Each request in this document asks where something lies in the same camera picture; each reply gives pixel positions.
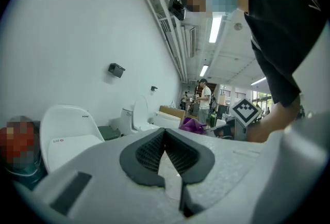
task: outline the black mesh grille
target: black mesh grille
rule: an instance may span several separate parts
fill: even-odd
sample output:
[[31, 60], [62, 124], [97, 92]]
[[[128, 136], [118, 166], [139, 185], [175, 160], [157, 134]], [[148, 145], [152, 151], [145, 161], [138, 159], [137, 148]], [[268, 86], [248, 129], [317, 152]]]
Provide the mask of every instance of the black mesh grille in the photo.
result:
[[158, 173], [160, 159], [164, 153], [163, 134], [148, 141], [136, 151], [136, 159], [146, 169]]
[[166, 153], [179, 174], [187, 171], [199, 160], [197, 150], [172, 135], [167, 134], [165, 145]]

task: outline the fluorescent light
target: fluorescent light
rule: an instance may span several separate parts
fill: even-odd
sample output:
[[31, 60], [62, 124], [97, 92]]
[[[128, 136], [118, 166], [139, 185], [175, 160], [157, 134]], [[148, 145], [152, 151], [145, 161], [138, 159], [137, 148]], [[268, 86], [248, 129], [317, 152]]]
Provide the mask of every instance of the fluorescent light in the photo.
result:
[[266, 77], [261, 78], [260, 80], [258, 80], [258, 81], [256, 81], [256, 82], [252, 83], [251, 85], [253, 86], [253, 85], [259, 84], [260, 82], [262, 82], [262, 81], [264, 81], [264, 80], [266, 80]]
[[204, 66], [203, 66], [200, 76], [204, 76], [204, 74], [205, 74], [207, 68], [208, 68], [208, 65], [204, 65]]
[[209, 42], [215, 43], [218, 37], [222, 17], [213, 18]]

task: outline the purple bag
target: purple bag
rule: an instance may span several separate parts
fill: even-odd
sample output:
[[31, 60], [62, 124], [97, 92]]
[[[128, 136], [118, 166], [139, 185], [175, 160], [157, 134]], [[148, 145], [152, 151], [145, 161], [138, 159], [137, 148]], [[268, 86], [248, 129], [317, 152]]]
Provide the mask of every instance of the purple bag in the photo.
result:
[[185, 118], [179, 129], [183, 131], [189, 131], [197, 134], [206, 134], [203, 127], [206, 124], [201, 124], [198, 120], [192, 118]]

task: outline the security camera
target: security camera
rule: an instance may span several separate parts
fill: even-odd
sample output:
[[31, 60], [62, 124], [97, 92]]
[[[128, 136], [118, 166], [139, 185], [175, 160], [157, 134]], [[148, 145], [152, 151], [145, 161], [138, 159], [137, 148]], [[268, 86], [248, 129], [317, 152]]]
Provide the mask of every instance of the security camera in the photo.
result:
[[176, 16], [178, 20], [184, 20], [186, 16], [186, 10], [179, 0], [170, 0], [169, 11]]

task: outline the gray plastic surface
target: gray plastic surface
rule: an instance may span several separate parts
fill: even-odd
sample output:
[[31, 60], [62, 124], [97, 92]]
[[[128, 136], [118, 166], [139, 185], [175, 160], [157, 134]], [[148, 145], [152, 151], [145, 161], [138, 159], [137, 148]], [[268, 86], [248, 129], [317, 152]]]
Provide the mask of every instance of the gray plastic surface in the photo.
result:
[[152, 131], [91, 147], [45, 178], [34, 193], [50, 204], [82, 171], [93, 177], [68, 214], [82, 223], [278, 223], [299, 206], [328, 162], [329, 120], [330, 113], [296, 121], [265, 144], [177, 130], [216, 157], [204, 182], [187, 186], [192, 201], [207, 207], [188, 219], [163, 188], [139, 186], [120, 168], [123, 148]]

